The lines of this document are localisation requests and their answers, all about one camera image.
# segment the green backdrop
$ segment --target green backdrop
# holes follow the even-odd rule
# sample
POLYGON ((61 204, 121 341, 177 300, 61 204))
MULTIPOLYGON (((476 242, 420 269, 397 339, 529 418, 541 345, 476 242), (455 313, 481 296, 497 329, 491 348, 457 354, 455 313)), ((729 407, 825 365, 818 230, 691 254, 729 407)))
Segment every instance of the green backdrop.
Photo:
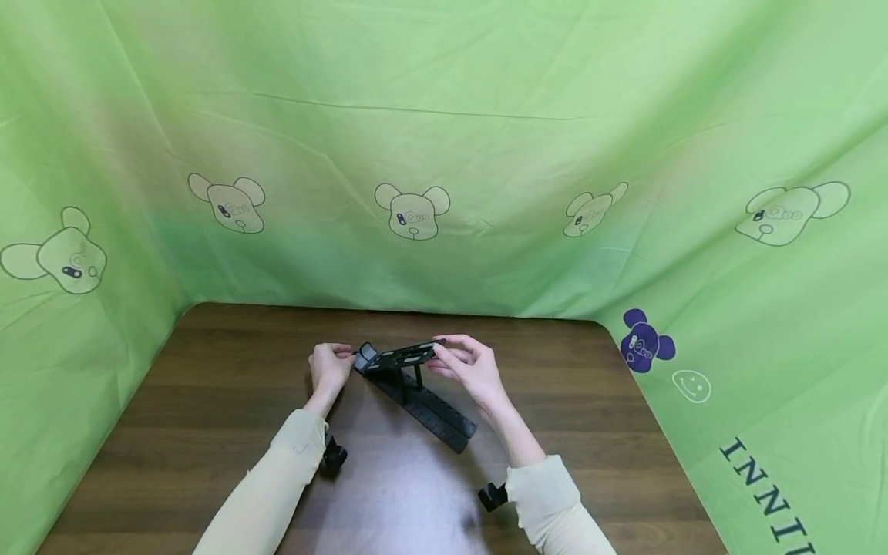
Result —
POLYGON ((880 552, 886 16, 0 2, 0 552, 207 300, 602 322, 731 553, 880 552))

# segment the left hand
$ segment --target left hand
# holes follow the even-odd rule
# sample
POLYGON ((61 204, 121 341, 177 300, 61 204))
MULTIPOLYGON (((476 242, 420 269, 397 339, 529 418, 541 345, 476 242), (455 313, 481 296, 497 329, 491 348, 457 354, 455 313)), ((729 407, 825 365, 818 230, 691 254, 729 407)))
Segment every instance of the left hand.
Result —
POLYGON ((312 369, 312 386, 314 392, 325 393, 336 398, 354 364, 352 346, 342 343, 321 343, 314 346, 314 352, 308 357, 312 369))

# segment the beige sleeve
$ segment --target beige sleeve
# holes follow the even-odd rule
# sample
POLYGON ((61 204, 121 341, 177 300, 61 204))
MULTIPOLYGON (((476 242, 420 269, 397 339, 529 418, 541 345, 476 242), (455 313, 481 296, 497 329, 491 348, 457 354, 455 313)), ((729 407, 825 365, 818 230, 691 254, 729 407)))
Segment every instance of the beige sleeve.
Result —
POLYGON ((580 491, 560 456, 510 468, 505 488, 518 526, 543 555, 615 555, 614 547, 583 507, 580 491))
POLYGON ((326 429, 314 413, 300 409, 290 414, 216 513, 194 555, 274 555, 321 463, 326 429))

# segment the adjustable bracket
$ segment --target adjustable bracket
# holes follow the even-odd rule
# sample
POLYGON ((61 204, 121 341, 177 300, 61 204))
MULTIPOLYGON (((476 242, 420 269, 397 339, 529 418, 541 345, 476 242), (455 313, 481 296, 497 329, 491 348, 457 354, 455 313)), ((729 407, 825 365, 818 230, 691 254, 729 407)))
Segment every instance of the adjustable bracket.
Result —
POLYGON ((423 385, 419 366, 434 357, 430 341, 379 353, 370 343, 355 352, 353 368, 391 397, 445 445, 462 453, 478 425, 423 385), (413 367, 413 376, 401 370, 413 367))

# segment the purple bear logo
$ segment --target purple bear logo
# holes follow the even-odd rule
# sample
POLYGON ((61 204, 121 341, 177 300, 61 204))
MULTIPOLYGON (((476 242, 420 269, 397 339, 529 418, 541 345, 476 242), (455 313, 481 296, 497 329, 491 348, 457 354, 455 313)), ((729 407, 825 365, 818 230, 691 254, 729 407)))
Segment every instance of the purple bear logo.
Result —
POLYGON ((620 353, 629 369, 645 374, 651 370, 654 357, 668 361, 675 356, 672 337, 657 334, 654 326, 647 323, 644 311, 632 308, 622 316, 629 326, 629 333, 620 342, 620 353))

